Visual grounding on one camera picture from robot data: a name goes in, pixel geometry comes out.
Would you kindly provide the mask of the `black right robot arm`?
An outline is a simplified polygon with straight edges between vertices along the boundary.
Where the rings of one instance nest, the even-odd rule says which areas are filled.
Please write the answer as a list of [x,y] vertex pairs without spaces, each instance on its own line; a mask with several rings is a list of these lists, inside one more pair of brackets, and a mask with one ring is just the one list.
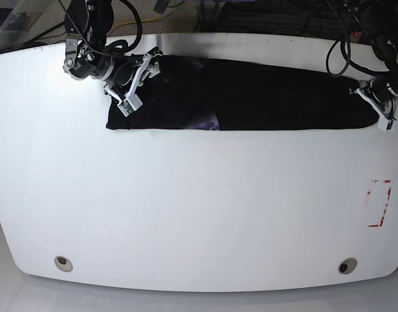
[[111,1],[71,1],[68,6],[59,1],[58,4],[65,13],[67,34],[63,68],[72,78],[83,80],[92,77],[111,84],[120,66],[140,59],[128,55],[142,38],[141,17],[129,1],[122,1],[122,4],[130,10],[137,26],[136,37],[131,44],[126,40],[107,43],[107,33],[114,23]]

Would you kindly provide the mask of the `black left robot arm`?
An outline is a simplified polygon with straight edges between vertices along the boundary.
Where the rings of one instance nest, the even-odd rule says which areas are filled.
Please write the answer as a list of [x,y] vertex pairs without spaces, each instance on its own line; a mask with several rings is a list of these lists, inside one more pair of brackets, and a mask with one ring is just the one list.
[[353,61],[349,65],[372,77],[368,92],[379,102],[398,98],[398,1],[345,1],[375,56],[387,67],[373,71]]

